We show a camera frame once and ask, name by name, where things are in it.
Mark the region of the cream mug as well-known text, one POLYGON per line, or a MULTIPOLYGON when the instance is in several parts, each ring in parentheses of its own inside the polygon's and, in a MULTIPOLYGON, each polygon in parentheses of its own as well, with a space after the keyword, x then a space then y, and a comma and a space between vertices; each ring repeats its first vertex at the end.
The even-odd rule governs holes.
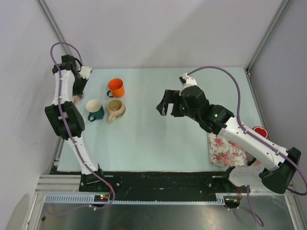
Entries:
POLYGON ((108 121, 111 123, 115 119, 122 117, 126 112, 126 107, 124 103, 120 100, 111 100, 107 104, 107 110, 109 113, 108 121))

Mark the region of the pink mug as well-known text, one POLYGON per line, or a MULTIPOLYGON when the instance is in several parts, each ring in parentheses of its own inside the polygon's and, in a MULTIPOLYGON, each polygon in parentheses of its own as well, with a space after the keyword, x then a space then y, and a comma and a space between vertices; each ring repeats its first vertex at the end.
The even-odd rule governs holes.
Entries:
POLYGON ((77 105, 80 101, 82 101, 84 99, 85 94, 78 94, 72 97, 72 102, 74 105, 77 105))

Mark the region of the orange mug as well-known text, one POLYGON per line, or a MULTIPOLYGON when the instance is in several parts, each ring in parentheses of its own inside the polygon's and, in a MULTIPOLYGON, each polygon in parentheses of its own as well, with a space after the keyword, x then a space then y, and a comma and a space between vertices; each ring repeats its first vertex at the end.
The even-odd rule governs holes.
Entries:
POLYGON ((112 79, 108 83, 109 90, 107 92, 107 96, 110 98, 120 98, 125 94, 125 88, 123 84, 123 80, 119 78, 112 79))

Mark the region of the dark green mug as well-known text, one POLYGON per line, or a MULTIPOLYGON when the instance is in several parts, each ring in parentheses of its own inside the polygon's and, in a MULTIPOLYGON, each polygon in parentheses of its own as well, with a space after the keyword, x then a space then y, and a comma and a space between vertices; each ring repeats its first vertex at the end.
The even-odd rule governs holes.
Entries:
POLYGON ((90 100, 86 104, 86 110, 89 112, 88 121, 90 122, 102 120, 105 115, 102 103, 97 99, 90 100))

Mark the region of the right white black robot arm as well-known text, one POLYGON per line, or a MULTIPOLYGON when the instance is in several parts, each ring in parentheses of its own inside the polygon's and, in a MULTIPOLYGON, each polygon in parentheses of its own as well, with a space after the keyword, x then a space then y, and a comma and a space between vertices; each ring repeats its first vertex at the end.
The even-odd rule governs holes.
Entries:
POLYGON ((222 179, 222 188, 233 192, 243 185, 264 185, 277 194, 284 194, 298 171, 301 152, 292 147, 286 149, 272 143, 249 127, 240 124, 237 117, 221 105, 210 104, 198 86, 189 86, 183 91, 165 90, 156 109, 165 116, 169 104, 174 117, 187 116, 196 121, 207 133, 214 133, 236 143, 251 154, 259 167, 230 167, 228 176, 222 179))

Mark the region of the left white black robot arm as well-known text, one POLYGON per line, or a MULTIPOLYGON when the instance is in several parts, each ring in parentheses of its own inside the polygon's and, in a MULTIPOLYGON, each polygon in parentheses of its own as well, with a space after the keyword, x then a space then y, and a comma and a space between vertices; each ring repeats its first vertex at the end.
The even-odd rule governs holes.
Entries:
POLYGON ((45 107, 45 114, 55 134, 72 148, 81 166, 81 185, 102 191, 106 187, 106 179, 82 136, 84 119, 73 102, 75 96, 83 96, 93 69, 83 66, 71 55, 62 56, 61 61, 52 69, 56 80, 55 96, 52 104, 45 107))

